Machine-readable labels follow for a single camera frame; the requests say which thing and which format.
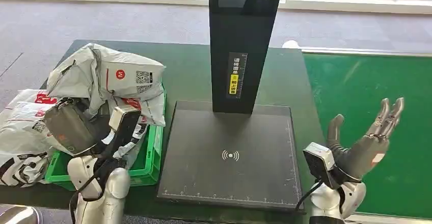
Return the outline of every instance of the green table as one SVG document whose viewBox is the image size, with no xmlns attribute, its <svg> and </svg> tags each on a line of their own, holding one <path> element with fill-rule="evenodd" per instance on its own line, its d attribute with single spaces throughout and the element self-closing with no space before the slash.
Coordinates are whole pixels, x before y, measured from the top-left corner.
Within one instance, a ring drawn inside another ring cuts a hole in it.
<svg viewBox="0 0 432 224">
<path fill-rule="evenodd" d="M 75 41 L 62 60 L 88 42 Z M 164 146 L 176 100 L 211 100 L 209 46 L 92 42 L 144 55 L 167 66 Z M 427 205 L 430 191 L 426 159 L 432 146 L 424 132 L 431 127 L 426 117 L 432 114 L 432 108 L 426 103 L 431 97 L 427 88 L 432 79 L 428 74 L 432 71 L 432 59 L 382 53 L 305 52 L 270 48 L 256 100 L 257 104 L 291 106 L 303 192 L 309 189 L 313 179 L 301 150 L 310 142 L 323 142 L 321 129 L 327 130 L 327 123 L 334 115 L 342 113 L 346 117 L 342 139 L 349 146 L 367 130 L 382 98 L 394 100 L 405 96 L 407 109 L 392 136 L 390 152 L 366 177 L 368 194 L 359 211 L 431 218 L 432 211 Z M 38 184 L 24 189 L 0 187 L 0 203 L 5 204 L 68 208 L 71 196 L 71 192 L 55 185 Z M 163 202 L 156 199 L 156 186 L 131 188 L 125 214 L 207 222 L 307 223 L 307 216 L 289 213 Z"/>
</svg>

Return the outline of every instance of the red logo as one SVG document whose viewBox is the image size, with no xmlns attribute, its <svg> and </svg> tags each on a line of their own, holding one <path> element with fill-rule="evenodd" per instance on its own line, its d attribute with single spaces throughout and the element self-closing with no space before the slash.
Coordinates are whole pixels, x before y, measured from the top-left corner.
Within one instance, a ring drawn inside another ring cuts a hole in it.
<svg viewBox="0 0 432 224">
<path fill-rule="evenodd" d="M 57 99 L 48 98 L 46 94 L 39 93 L 36 95 L 35 103 L 55 104 L 57 103 Z"/>
<path fill-rule="evenodd" d="M 124 73 L 124 70 L 117 70 L 116 72 L 116 77 L 117 79 L 121 80 L 126 76 L 126 74 Z"/>
<path fill-rule="evenodd" d="M 45 115 L 45 111 L 40 109 L 36 112 L 35 117 L 42 117 L 44 115 Z"/>
<path fill-rule="evenodd" d="M 134 108 L 136 108 L 138 110 L 141 110 L 140 102 L 138 102 L 136 99 L 133 99 L 133 98 L 122 98 L 122 100 L 123 100 L 123 102 L 125 104 L 129 104 L 130 106 L 132 106 L 132 107 L 134 107 Z"/>
<path fill-rule="evenodd" d="M 59 141 L 64 141 L 64 140 L 66 140 L 66 136 L 63 135 L 63 134 L 60 134 L 60 135 L 57 137 L 57 140 L 59 140 Z"/>
</svg>

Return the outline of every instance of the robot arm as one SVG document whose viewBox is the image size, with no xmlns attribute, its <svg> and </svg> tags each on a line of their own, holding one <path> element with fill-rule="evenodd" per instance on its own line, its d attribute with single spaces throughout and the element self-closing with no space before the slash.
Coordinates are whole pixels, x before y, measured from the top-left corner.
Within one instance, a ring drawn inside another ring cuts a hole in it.
<svg viewBox="0 0 432 224">
<path fill-rule="evenodd" d="M 141 112 L 130 105 L 115 107 L 109 123 L 102 123 L 114 132 L 105 145 L 81 105 L 77 99 L 62 99 L 45 114 L 48 129 L 74 156 L 67 166 L 77 190 L 69 203 L 72 223 L 121 223 L 130 177 L 126 162 L 113 154 L 130 142 Z"/>
<path fill-rule="evenodd" d="M 340 145 L 344 118 L 337 115 L 329 124 L 327 148 L 311 143 L 304 150 L 311 174 L 320 180 L 312 187 L 309 223 L 345 223 L 362 203 L 366 185 L 361 180 L 385 156 L 403 107 L 403 98 L 398 98 L 390 111 L 389 100 L 383 99 L 372 126 L 349 149 Z"/>
</svg>

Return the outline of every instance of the plastic mailer bag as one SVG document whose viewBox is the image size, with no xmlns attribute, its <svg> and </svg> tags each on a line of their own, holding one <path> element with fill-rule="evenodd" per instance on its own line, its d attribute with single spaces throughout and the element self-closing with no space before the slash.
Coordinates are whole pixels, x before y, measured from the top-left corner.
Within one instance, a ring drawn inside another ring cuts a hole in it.
<svg viewBox="0 0 432 224">
<path fill-rule="evenodd" d="M 57 103 L 57 98 L 49 98 L 46 90 L 34 90 L 25 89 L 19 91 L 18 95 L 6 106 L 6 108 L 0 113 L 0 125 L 7 117 L 11 114 L 13 108 L 18 102 L 29 102 L 29 103 L 44 103 L 51 104 L 52 106 Z"/>
<path fill-rule="evenodd" d="M 148 100 L 162 94 L 164 69 L 155 60 L 89 43 L 50 73 L 47 90 L 50 97 L 90 99 L 85 115 L 91 118 L 110 98 Z"/>
<path fill-rule="evenodd" d="M 17 102 L 0 126 L 0 184 L 30 186 L 42 179 L 53 153 L 40 124 L 52 104 Z"/>
</svg>

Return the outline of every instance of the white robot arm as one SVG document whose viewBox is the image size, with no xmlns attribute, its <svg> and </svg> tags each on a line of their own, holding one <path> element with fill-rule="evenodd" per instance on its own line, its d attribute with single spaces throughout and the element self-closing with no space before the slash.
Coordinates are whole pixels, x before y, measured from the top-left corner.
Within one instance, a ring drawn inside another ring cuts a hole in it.
<svg viewBox="0 0 432 224">
<path fill-rule="evenodd" d="M 340 145 L 340 126 L 344 118 L 337 115 L 329 124 L 327 147 L 311 143 L 304 150 L 311 174 L 318 179 L 305 195 L 311 195 L 310 224 L 345 223 L 362 203 L 366 185 L 361 180 L 385 156 L 389 136 L 404 108 L 403 98 L 396 100 L 392 111 L 389 108 L 389 100 L 383 99 L 372 126 L 349 149 Z"/>
<path fill-rule="evenodd" d="M 109 125 L 115 135 L 101 155 L 73 158 L 68 174 L 77 192 L 70 205 L 72 222 L 79 224 L 122 222 L 125 198 L 130 188 L 130 176 L 125 162 L 112 155 L 128 143 L 141 112 L 132 106 L 115 107 Z"/>
</svg>

